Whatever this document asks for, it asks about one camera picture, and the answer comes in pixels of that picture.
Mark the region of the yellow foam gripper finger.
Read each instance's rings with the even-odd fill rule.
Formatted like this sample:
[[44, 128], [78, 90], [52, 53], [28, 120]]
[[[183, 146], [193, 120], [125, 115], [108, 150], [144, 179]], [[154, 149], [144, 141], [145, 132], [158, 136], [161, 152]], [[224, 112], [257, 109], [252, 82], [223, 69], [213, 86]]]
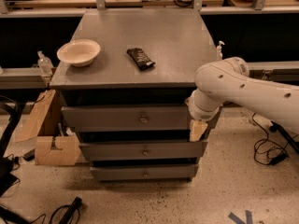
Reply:
[[197, 142], [207, 129], [207, 123], [192, 119], [190, 122], [190, 141]]

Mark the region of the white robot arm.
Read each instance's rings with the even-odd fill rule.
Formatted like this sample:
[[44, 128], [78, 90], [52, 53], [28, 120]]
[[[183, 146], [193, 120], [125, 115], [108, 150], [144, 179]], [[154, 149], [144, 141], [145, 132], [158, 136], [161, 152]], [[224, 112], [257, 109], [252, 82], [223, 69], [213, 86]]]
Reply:
[[224, 102], [233, 102], [299, 133], [299, 87], [251, 78], [239, 57], [200, 66], [194, 82], [188, 102], [194, 119], [212, 120]]

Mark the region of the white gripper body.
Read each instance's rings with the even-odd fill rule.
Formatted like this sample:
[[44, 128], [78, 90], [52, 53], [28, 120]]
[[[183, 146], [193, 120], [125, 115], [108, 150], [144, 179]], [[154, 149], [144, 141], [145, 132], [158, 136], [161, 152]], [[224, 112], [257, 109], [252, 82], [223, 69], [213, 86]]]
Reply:
[[188, 109], [191, 116], [196, 120], [210, 121], [219, 112], [222, 100], [209, 97], [207, 94], [196, 89], [188, 99]]

